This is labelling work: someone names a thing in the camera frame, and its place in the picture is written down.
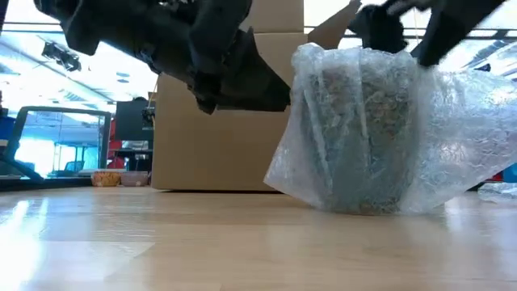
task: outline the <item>bubble wrap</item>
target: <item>bubble wrap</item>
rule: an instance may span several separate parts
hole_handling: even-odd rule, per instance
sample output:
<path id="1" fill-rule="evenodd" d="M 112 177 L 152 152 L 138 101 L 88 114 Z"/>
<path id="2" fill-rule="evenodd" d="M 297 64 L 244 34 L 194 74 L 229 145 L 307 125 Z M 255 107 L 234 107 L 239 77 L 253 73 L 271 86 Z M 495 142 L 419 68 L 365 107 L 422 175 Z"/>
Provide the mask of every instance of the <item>bubble wrap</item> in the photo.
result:
<path id="1" fill-rule="evenodd" d="M 517 162 L 517 87 L 406 52 L 298 48 L 265 182 L 319 209 L 425 213 Z"/>

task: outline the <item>cardboard box flap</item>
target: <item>cardboard box flap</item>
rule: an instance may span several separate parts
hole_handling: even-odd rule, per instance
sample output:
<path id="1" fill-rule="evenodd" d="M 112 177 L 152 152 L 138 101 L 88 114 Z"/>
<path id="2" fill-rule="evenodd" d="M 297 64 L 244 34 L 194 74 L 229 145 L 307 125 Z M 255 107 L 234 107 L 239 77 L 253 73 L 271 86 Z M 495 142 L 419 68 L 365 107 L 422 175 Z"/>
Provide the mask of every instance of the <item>cardboard box flap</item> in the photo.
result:
<path id="1" fill-rule="evenodd" d="M 314 42 L 324 49 L 337 49 L 360 7 L 360 0 L 351 0 L 346 7 L 314 28 L 308 35 L 309 42 Z"/>

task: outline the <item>ceiling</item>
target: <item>ceiling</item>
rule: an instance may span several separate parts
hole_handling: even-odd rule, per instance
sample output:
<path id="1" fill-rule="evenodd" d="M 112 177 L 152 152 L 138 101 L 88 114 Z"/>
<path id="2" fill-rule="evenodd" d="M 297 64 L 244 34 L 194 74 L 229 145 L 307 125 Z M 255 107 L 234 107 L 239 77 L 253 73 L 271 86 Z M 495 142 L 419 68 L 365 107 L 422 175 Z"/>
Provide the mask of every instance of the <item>ceiling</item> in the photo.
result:
<path id="1" fill-rule="evenodd" d="M 78 55 L 81 71 L 69 72 L 43 57 L 45 42 Z M 57 21 L 40 13 L 33 0 L 10 1 L 0 64 L 0 90 L 12 113 L 26 105 L 114 112 L 114 102 L 146 97 L 158 78 L 145 63 L 104 43 L 93 57 L 69 50 Z"/>
<path id="2" fill-rule="evenodd" d="M 363 0 L 364 5 L 384 0 Z M 305 25 L 316 26 L 348 1 L 305 0 Z M 517 78 L 517 0 L 506 1 L 479 29 L 475 40 L 465 40 L 442 62 L 442 67 L 457 70 L 475 67 L 490 61 L 496 74 Z M 403 18 L 410 45 L 414 48 L 424 33 L 428 13 L 408 13 Z M 506 30 L 506 43 L 490 39 Z M 114 112 L 116 101 L 147 96 L 153 91 L 157 75 L 146 64 L 121 53 L 107 44 L 99 46 L 93 57 L 76 53 L 81 71 L 68 72 L 65 68 L 41 56 L 45 42 L 66 48 L 65 37 L 56 20 L 40 13 L 33 0 L 11 0 L 7 10 L 4 32 L 0 37 L 0 90 L 4 105 L 11 111 L 26 105 L 98 109 Z M 361 45 L 353 36 L 344 38 L 340 47 Z"/>

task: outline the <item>office desk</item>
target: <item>office desk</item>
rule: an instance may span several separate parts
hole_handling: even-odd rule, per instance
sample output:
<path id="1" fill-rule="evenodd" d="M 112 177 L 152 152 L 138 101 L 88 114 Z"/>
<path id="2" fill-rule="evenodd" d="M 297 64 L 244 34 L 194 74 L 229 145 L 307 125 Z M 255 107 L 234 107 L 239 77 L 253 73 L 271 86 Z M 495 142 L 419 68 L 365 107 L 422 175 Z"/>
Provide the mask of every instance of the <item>office desk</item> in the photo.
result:
<path id="1" fill-rule="evenodd" d="M 149 188 L 6 193 L 0 211 L 0 286 L 23 290 L 517 290 L 517 209 L 474 195 L 428 217 Z"/>

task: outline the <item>chair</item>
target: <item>chair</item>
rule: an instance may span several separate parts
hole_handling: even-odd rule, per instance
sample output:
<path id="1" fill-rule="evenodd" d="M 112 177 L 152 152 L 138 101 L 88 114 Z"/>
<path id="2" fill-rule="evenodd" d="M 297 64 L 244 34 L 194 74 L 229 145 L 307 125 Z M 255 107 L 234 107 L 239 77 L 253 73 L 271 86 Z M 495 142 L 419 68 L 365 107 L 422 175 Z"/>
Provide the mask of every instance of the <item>chair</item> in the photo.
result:
<path id="1" fill-rule="evenodd" d="M 7 143 L 7 147 L 2 153 L 0 153 L 0 170 L 9 171 L 9 168 L 14 168 L 19 171 L 22 175 L 27 176 L 29 179 L 43 182 L 44 178 L 40 174 L 34 171 L 26 165 L 26 163 L 15 160 L 16 151 L 19 148 L 19 140 L 22 137 L 23 127 L 27 122 L 27 115 L 29 112 L 62 112 L 62 113 L 78 113 L 88 114 L 92 116 L 103 116 L 105 119 L 103 128 L 103 140 L 99 155 L 99 167 L 105 168 L 107 163 L 107 142 L 109 139 L 109 120 L 111 119 L 110 112 L 102 112 L 97 110 L 84 110 L 84 109 L 72 109 L 72 108 L 54 108 L 54 107 L 41 107 L 41 106 L 26 106 L 20 109 L 16 116 L 15 127 Z"/>

